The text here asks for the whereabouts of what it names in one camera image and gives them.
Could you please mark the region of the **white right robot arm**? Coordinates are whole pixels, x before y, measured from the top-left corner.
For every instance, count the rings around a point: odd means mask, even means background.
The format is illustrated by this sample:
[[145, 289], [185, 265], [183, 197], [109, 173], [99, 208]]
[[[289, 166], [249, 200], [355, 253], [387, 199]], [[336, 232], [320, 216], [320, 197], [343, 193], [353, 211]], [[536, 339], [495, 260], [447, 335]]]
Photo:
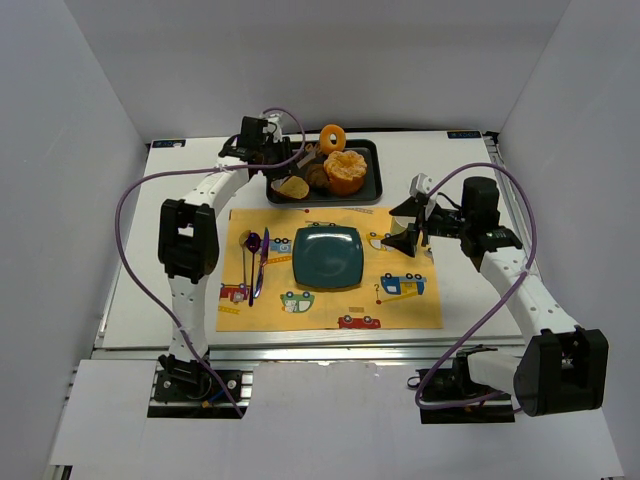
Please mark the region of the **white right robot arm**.
[[508, 309], [526, 342], [519, 358], [494, 347], [456, 347], [444, 383], [454, 386], [459, 397], [449, 407], [508, 394], [530, 417], [600, 408], [609, 343], [600, 330], [582, 327], [531, 273], [530, 255], [521, 240], [500, 223], [496, 181], [465, 179], [461, 203], [451, 209], [438, 205], [434, 189], [425, 174], [412, 180], [409, 198], [390, 212], [405, 219], [406, 226], [384, 239], [384, 245], [414, 257], [418, 246], [433, 236], [459, 240], [462, 252], [499, 294], [499, 305]]

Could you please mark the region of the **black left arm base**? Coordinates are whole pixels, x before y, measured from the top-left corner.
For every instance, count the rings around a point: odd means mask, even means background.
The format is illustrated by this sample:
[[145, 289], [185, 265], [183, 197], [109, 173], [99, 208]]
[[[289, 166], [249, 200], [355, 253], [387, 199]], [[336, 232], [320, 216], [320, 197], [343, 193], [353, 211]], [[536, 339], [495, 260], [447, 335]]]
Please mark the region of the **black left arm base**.
[[247, 372], [217, 370], [220, 381], [196, 360], [158, 358], [147, 417], [155, 419], [238, 420], [248, 406]]

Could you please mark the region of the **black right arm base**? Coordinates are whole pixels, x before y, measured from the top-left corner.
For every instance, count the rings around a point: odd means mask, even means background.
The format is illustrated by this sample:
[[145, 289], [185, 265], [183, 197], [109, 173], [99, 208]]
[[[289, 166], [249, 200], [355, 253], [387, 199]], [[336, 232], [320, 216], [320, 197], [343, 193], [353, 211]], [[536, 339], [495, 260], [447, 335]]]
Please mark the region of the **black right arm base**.
[[488, 400], [464, 406], [447, 406], [439, 410], [421, 410], [422, 425], [480, 425], [514, 423], [516, 410], [508, 394], [495, 395], [495, 390], [473, 383], [468, 373], [468, 357], [471, 353], [495, 351], [482, 345], [459, 350], [450, 366], [439, 368], [421, 393], [426, 404], [455, 403], [492, 395]]

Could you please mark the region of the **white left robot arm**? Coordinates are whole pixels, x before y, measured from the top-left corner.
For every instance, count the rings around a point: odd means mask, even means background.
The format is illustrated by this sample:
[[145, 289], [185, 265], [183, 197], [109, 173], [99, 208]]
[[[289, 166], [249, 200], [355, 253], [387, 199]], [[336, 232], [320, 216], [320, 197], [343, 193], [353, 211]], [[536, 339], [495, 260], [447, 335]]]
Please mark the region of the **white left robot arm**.
[[251, 178], [261, 172], [270, 180], [290, 173], [301, 155], [282, 132], [284, 112], [271, 108], [245, 116], [240, 133], [225, 141], [221, 163], [178, 200], [167, 199], [160, 211], [158, 257], [167, 274], [173, 325], [169, 355], [185, 363], [205, 357], [205, 293], [219, 258], [217, 216]]

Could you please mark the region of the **silver metal tongs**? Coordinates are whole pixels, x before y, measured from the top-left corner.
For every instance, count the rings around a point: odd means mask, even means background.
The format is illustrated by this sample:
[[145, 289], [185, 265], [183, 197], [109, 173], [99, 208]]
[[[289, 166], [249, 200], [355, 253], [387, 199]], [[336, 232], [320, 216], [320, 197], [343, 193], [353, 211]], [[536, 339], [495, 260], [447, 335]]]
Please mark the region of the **silver metal tongs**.
[[273, 180], [270, 188], [273, 191], [279, 190], [290, 178], [300, 176], [306, 172], [306, 168], [321, 156], [321, 150], [318, 142], [308, 143], [305, 146], [304, 154], [300, 159], [290, 165], [289, 172], [282, 178]]

